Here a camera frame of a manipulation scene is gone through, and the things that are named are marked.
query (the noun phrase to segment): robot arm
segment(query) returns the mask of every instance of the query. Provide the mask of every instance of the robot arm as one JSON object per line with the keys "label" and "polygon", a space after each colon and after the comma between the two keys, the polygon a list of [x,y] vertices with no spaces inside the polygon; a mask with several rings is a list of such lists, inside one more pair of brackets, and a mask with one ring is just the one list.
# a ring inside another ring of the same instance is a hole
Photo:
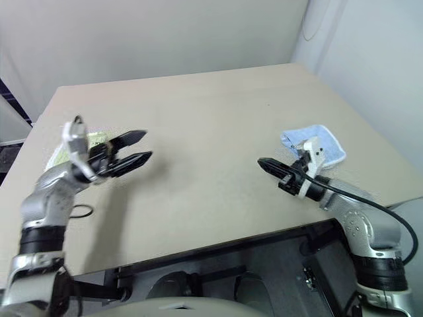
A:
{"label": "robot arm", "polygon": [[63,144],[70,161],[47,170],[22,203],[19,254],[12,260],[3,306],[18,311],[37,310],[40,316],[61,316],[66,312],[73,284],[64,267],[63,239],[75,195],[91,183],[101,184],[109,177],[143,166],[151,151],[123,159],[117,159],[116,154],[145,134],[146,131],[130,131],[88,150],[82,119],[76,117],[65,125]]}
{"label": "robot arm", "polygon": [[373,200],[369,193],[353,185],[318,175],[324,154],[317,138],[300,144],[298,150],[301,158],[292,166],[272,158],[260,158],[258,163],[280,179],[281,189],[318,201],[341,224],[352,253],[357,292],[363,299],[362,316],[390,316],[396,311],[411,317],[412,297],[401,259],[399,223],[375,207],[307,180],[314,178],[332,188]]}

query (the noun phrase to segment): beige table surface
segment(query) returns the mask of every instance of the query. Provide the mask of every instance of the beige table surface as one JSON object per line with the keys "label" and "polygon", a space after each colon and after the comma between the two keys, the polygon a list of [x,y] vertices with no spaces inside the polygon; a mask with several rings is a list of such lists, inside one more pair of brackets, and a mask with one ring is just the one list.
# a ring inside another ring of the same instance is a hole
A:
{"label": "beige table surface", "polygon": [[317,203],[279,190],[256,163],[294,161],[280,144],[285,129],[326,125],[347,152],[326,174],[380,203],[423,193],[415,169],[299,65],[60,87],[0,187],[0,286],[18,248],[19,206],[76,114],[90,131],[148,129],[128,153],[154,154],[143,168],[77,197],[95,213],[67,228],[75,275],[327,219]]}

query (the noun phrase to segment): white wall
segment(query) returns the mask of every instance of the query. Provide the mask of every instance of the white wall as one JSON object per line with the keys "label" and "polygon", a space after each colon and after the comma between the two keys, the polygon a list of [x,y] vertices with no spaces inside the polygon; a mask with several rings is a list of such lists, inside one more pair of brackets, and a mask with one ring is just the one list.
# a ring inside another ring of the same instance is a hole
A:
{"label": "white wall", "polygon": [[0,145],[23,142],[30,130],[25,120],[0,96]]}
{"label": "white wall", "polygon": [[286,63],[306,5],[307,0],[3,1],[0,77],[35,121],[62,85]]}
{"label": "white wall", "polygon": [[[324,16],[329,31],[299,39],[293,61],[320,76],[423,172],[423,1],[335,4]],[[363,151],[371,155],[365,140]]]}

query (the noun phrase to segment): gray floor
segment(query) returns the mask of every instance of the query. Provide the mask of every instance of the gray floor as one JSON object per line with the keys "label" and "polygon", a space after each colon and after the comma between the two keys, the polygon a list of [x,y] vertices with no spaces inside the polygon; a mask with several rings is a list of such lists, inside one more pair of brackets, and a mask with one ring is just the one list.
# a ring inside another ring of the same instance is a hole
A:
{"label": "gray floor", "polygon": [[[330,316],[320,294],[310,291],[304,282],[302,261],[305,259],[299,252],[299,244],[303,238],[296,238],[269,245],[245,249],[238,252],[203,259],[183,262],[138,273],[134,278],[134,293],[126,302],[143,300],[150,288],[160,277],[172,271],[187,273],[211,273],[246,265],[249,271],[259,274],[270,294],[276,316]],[[340,303],[344,304],[354,290],[354,273],[350,260],[340,244],[333,244],[318,255],[328,279],[336,291]],[[91,283],[102,283],[104,273],[94,273],[76,277],[78,280]],[[235,278],[230,277],[204,284],[204,295],[221,299],[233,299]],[[99,302],[84,302],[84,315],[119,305],[113,302],[102,307]],[[76,316],[76,303],[71,303],[66,316]]]}

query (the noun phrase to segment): blue cloth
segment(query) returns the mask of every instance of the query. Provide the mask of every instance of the blue cloth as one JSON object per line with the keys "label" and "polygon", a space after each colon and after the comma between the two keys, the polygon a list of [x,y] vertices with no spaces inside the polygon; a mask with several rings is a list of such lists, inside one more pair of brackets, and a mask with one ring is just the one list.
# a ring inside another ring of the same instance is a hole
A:
{"label": "blue cloth", "polygon": [[284,131],[280,135],[280,140],[283,145],[299,158],[296,146],[311,137],[319,137],[320,139],[320,144],[325,154],[323,168],[331,168],[346,158],[346,153],[341,144],[324,125],[316,124],[303,129]]}

